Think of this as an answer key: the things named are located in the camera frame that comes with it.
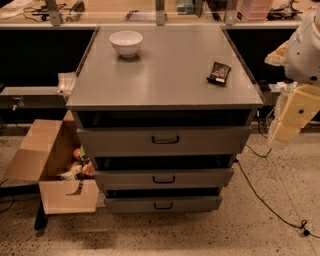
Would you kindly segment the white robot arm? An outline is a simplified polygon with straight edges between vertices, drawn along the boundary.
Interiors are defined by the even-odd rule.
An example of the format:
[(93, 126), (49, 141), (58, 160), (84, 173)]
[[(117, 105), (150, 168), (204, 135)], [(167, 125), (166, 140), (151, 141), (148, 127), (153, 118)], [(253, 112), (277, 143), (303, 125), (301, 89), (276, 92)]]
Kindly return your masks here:
[(265, 63), (283, 66), (286, 77), (297, 83), (295, 88), (281, 89), (268, 131), (268, 144), (280, 149), (320, 111), (320, 10), (306, 16), (291, 37), (265, 58)]

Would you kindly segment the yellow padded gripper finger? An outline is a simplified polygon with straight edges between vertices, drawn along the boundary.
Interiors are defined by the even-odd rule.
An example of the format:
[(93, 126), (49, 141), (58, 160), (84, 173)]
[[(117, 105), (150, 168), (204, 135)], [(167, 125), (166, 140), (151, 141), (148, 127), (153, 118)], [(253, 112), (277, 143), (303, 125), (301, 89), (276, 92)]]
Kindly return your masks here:
[(320, 88), (302, 85), (282, 91), (268, 131), (269, 144), (289, 144), (320, 111)]
[(272, 66), (283, 66), (285, 64), (285, 54), (288, 42), (282, 43), (276, 50), (268, 54), (264, 62)]

